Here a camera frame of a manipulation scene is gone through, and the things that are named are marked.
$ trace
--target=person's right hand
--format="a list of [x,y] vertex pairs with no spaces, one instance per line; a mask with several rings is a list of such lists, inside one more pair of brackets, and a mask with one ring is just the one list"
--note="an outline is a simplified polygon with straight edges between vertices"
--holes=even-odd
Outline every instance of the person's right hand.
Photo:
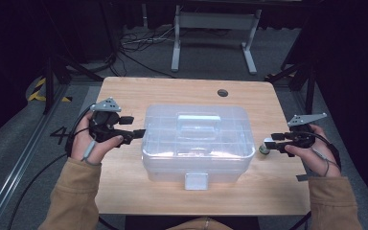
[[[314,133],[323,136],[325,139],[324,130],[320,126],[310,125]],[[285,146],[285,150],[289,153],[297,155],[301,157],[301,159],[307,164],[307,166],[315,173],[323,176],[341,176],[340,169],[329,162],[326,162],[324,159],[319,157],[317,154],[313,152],[312,149],[317,150],[322,155],[326,156],[331,162],[335,162],[334,156],[331,151],[328,149],[327,144],[323,141],[315,138],[315,143],[312,145],[311,148],[302,149],[292,145]]]

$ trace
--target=person's left hand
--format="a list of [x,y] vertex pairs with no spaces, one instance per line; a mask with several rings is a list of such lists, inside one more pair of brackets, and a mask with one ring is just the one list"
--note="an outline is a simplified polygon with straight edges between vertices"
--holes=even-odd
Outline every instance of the person's left hand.
[[[89,120],[92,118],[92,112],[89,111],[83,118],[76,128],[76,133],[80,130],[89,127]],[[71,158],[82,160],[83,155],[88,148],[89,144],[92,141],[92,137],[89,135],[89,130],[86,129],[78,133],[74,138],[73,150],[71,152]],[[94,148],[92,149],[89,157],[86,159],[90,164],[99,165],[104,159],[105,155],[112,150],[113,148],[119,146],[124,140],[123,136],[115,136],[111,139],[101,142],[95,143]]]

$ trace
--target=metal bar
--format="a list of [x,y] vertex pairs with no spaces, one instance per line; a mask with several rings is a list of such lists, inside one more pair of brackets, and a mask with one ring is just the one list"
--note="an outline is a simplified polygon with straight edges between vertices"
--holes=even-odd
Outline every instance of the metal bar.
[[8,175],[8,178],[0,191],[0,217],[6,206],[8,205],[8,202],[10,201],[14,190],[16,189],[20,179],[22,178],[23,173],[26,171],[32,157],[34,156],[37,144],[41,139],[41,134],[49,123],[50,118],[56,111],[56,108],[61,102],[61,99],[64,97],[67,88],[68,85],[60,85],[58,87],[58,92],[52,109],[50,109],[47,115],[42,115],[40,121],[36,126],[36,129],[34,130],[34,133],[32,134],[31,139],[29,140],[26,147],[23,149],[23,152],[19,156],[19,159],[11,170],[11,173]]

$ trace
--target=dark background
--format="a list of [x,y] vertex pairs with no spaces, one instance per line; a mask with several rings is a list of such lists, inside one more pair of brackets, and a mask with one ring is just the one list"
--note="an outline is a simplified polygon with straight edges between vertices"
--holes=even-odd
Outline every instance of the dark background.
[[[330,2],[321,4],[332,5],[331,11],[310,17],[265,11],[260,26],[303,28],[285,64],[312,60],[336,127],[368,186],[368,1]],[[25,91],[49,56],[79,63],[104,59],[117,49],[124,25],[143,26],[140,4],[103,2],[103,9],[96,1],[0,1],[0,127],[26,106]],[[158,16],[165,11],[171,14]],[[104,16],[112,31],[105,29]],[[173,6],[149,6],[148,18],[150,28],[171,24]]]

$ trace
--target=gray carpet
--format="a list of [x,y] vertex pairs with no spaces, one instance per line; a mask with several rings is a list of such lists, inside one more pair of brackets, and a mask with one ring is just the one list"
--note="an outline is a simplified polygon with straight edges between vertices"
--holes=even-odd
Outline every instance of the gray carpet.
[[[138,28],[134,32],[138,33],[140,30],[145,31],[145,29]],[[171,75],[185,79],[263,81],[267,74],[281,71],[280,66],[298,33],[298,30],[257,31],[251,48],[258,69],[256,76],[251,76],[247,72],[240,48],[243,38],[247,36],[243,32],[229,32],[223,36],[201,31],[186,33],[181,38],[181,61],[177,73],[170,71],[173,43],[169,40],[154,44],[143,51],[126,53],[138,62],[159,71],[158,73],[121,55],[119,55],[120,59],[117,60],[114,67],[121,76],[129,77],[168,78]],[[96,65],[100,65],[100,63],[92,63],[86,66],[94,67]],[[109,69],[98,74],[103,77],[115,76]],[[66,127],[68,133],[81,111],[96,101],[100,87],[100,83],[93,82],[85,76],[74,76],[64,95],[72,97],[73,101],[59,103],[47,126],[44,127],[41,139],[37,142],[36,151],[33,152],[33,158],[22,174],[16,189],[10,194],[8,204],[3,207],[3,212],[0,215],[0,229],[7,228],[16,202],[35,174],[64,153],[65,139],[60,143],[59,137],[53,137],[50,134],[62,127]],[[287,88],[280,86],[276,86],[275,89],[287,120],[294,114],[303,113],[301,101],[304,99],[304,89],[301,92],[290,92]],[[44,102],[29,102],[25,109],[0,129],[0,190],[23,149],[28,145],[29,138],[42,118],[43,109]],[[328,113],[329,117],[317,123],[326,129],[328,138],[333,140],[340,150],[343,174],[349,176],[352,182],[359,207],[359,220],[363,225],[363,229],[367,230],[368,189],[357,173],[349,157],[349,152],[346,151],[335,128],[332,114],[328,111],[319,89],[316,88],[313,113],[322,112]],[[33,184],[19,206],[11,229],[36,229],[39,223],[44,220],[49,206],[50,192],[56,183],[64,162],[65,158],[58,160]],[[103,218],[115,227],[121,230],[124,229],[123,215],[104,215]],[[300,218],[261,217],[259,222],[262,230],[278,230],[288,229]],[[107,228],[99,224],[98,229]]]

